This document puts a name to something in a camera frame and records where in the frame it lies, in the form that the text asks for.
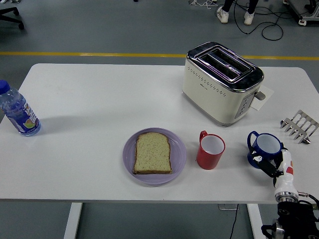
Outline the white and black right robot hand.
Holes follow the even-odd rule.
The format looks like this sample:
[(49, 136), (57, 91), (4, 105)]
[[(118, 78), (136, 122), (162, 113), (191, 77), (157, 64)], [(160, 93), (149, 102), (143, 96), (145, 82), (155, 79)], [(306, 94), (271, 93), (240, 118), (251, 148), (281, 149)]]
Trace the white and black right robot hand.
[(273, 162), (268, 161), (262, 154), (249, 146), (248, 158), (257, 168), (273, 178), (275, 187), (275, 199), (277, 202), (293, 202), (299, 200), (299, 193), (295, 189), (294, 169), (291, 154), (281, 143), (280, 153), (275, 155)]

